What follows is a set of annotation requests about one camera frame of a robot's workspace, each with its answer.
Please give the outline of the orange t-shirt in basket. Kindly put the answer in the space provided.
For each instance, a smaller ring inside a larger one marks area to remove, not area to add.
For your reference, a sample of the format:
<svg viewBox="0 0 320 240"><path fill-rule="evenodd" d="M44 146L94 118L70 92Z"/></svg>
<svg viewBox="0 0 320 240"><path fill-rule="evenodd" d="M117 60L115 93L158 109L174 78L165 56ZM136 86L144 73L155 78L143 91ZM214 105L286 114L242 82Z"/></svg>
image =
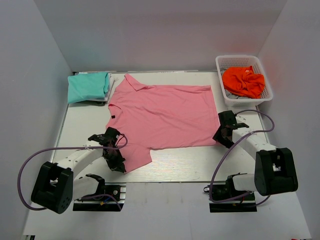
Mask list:
<svg viewBox="0 0 320 240"><path fill-rule="evenodd" d="M264 75L255 73L252 66L223 69L221 77L224 89L251 99L260 99L266 87Z"/></svg>

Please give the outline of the white folded cloth under teal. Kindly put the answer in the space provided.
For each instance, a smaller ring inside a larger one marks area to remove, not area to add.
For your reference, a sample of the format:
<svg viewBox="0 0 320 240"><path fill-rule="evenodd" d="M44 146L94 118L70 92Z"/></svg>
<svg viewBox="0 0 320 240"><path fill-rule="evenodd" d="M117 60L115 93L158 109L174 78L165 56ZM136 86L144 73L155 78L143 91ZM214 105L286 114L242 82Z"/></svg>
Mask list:
<svg viewBox="0 0 320 240"><path fill-rule="evenodd" d="M116 82L118 80L119 79L117 77L114 77L111 74L109 74L108 75L109 85L108 85L108 88L107 88L107 93L105 94L104 97L94 98L93 101L107 103L109 101L111 95L112 95L113 88L114 88L114 86L115 86L115 84L116 84Z"/></svg>

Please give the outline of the grey cloth in basket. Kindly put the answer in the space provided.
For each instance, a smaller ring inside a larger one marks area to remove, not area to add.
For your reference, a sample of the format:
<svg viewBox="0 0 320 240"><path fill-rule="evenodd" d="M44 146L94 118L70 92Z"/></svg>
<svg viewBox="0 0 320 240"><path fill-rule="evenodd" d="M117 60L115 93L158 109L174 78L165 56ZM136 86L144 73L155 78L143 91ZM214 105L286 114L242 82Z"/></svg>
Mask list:
<svg viewBox="0 0 320 240"><path fill-rule="evenodd" d="M252 99L247 96L240 96L236 95L234 93L231 93L229 90L225 89L224 90L225 96L228 100L230 101L235 101L235 102L248 102L251 101Z"/></svg>

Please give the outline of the folded teal t-shirt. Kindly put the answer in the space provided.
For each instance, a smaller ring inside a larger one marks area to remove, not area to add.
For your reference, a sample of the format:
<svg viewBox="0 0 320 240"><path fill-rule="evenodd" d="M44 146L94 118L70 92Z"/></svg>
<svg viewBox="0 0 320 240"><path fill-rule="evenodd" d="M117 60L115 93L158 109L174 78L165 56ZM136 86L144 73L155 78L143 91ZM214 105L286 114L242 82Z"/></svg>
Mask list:
<svg viewBox="0 0 320 240"><path fill-rule="evenodd" d="M68 104L94 99L104 99L109 91L110 74L108 72L79 73L67 78Z"/></svg>

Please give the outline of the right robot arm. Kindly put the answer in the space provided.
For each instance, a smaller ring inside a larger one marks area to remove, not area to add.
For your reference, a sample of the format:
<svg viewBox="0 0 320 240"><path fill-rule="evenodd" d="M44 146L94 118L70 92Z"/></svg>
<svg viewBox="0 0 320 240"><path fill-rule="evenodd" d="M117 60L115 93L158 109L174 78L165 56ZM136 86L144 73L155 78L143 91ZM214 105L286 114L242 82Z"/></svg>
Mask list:
<svg viewBox="0 0 320 240"><path fill-rule="evenodd" d="M213 172L209 185L209 196L213 202L220 202L219 193L214 191L216 175L235 147L246 151L255 161L253 173L237 173L227 177L225 193L229 201L245 197L253 192L261 196L290 193L298 190L298 178L292 151L279 148L262 140L259 130L251 130L244 122L238 122L237 114L231 110L218 114L220 126L213 140L225 146L227 152Z"/></svg>

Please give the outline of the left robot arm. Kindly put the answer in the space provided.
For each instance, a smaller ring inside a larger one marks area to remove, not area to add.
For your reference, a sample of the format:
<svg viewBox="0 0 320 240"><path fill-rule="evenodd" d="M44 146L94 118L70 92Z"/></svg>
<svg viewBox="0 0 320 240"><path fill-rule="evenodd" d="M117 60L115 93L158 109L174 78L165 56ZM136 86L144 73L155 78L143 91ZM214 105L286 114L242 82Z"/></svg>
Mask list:
<svg viewBox="0 0 320 240"><path fill-rule="evenodd" d="M72 154L56 162L45 162L39 169L31 201L62 214L74 200L100 200L103 204L119 201L108 193L106 181L93 173L80 173L94 161L104 158L110 170L125 173L125 158L120 150L128 144L127 137L108 127L103 134L93 134L82 146L71 147Z"/></svg>

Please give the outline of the pink t-shirt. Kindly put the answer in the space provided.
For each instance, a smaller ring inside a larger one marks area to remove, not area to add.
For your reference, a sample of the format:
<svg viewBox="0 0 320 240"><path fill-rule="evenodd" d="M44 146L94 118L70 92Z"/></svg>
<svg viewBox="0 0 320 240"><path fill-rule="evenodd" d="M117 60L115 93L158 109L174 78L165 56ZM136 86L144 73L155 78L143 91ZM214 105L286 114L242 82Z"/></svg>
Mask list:
<svg viewBox="0 0 320 240"><path fill-rule="evenodd" d="M125 74L108 109L106 126L126 136L126 173L151 163L151 150L216 144L220 123L210 85L146 85Z"/></svg>

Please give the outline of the white plastic basket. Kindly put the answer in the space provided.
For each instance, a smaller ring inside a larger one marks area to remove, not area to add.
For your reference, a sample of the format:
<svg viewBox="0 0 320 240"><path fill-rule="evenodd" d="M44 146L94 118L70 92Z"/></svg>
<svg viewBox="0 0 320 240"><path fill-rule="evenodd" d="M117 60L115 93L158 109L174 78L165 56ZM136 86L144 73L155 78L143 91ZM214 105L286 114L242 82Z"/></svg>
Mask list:
<svg viewBox="0 0 320 240"><path fill-rule="evenodd" d="M227 106L254 107L273 99L267 75L256 56L220 55L215 62Z"/></svg>

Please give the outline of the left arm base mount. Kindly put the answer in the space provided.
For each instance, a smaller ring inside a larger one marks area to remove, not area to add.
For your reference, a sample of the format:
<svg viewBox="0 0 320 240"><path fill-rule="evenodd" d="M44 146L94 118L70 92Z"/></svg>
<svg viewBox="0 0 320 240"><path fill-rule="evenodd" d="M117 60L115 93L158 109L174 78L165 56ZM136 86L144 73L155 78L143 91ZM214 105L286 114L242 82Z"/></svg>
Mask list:
<svg viewBox="0 0 320 240"><path fill-rule="evenodd" d="M125 183L106 183L100 192L93 194L98 197L75 200L74 212L120 212L126 199Z"/></svg>

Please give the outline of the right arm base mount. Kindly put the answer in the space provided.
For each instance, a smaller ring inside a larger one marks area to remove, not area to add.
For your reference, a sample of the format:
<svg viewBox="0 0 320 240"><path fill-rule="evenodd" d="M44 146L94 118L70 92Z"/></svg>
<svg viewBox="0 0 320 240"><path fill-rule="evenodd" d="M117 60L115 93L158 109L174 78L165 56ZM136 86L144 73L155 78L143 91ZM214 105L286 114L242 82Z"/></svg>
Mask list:
<svg viewBox="0 0 320 240"><path fill-rule="evenodd" d="M257 212L256 199L254 193L240 198L224 201L248 193L247 191L237 191L230 189L226 183L218 182L213 185L212 199L217 203L209 200L210 213L254 213Z"/></svg>

